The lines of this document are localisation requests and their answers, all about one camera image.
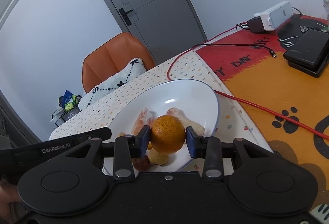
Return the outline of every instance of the white fluffy cushion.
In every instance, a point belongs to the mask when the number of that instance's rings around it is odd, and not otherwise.
[[[79,109],[82,111],[88,106],[111,93],[115,89],[128,83],[134,78],[145,73],[146,69],[143,61],[139,58],[132,59],[124,69],[115,75],[109,77],[98,86],[95,86],[89,93],[87,93],[79,102]]]

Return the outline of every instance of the chair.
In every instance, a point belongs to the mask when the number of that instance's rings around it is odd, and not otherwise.
[[[82,64],[82,85],[85,92],[90,92],[96,85],[121,71],[133,58],[142,59],[146,70],[155,66],[145,46],[125,32],[90,53]]]

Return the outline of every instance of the door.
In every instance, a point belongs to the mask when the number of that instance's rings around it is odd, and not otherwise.
[[[158,64],[205,41],[187,0],[111,1],[126,28]]]

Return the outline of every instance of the black door handle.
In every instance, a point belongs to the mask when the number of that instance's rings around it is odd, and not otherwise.
[[[133,10],[129,10],[129,11],[125,12],[123,8],[119,9],[119,13],[121,14],[122,18],[126,22],[127,26],[131,25],[131,21],[129,20],[129,17],[127,16],[127,14],[131,13],[131,12],[133,12]]]

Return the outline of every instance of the white plate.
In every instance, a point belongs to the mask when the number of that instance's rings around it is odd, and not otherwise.
[[[111,122],[112,137],[104,142],[113,142],[120,132],[130,134],[136,118],[145,107],[152,112],[154,119],[177,107],[187,118],[205,128],[205,136],[211,136],[217,127],[219,103],[213,89],[202,81],[179,79],[154,86],[129,102]],[[169,155],[166,165],[154,165],[149,170],[174,172],[187,166],[191,160],[184,145],[178,152]],[[105,158],[104,168],[112,175],[113,158]]]

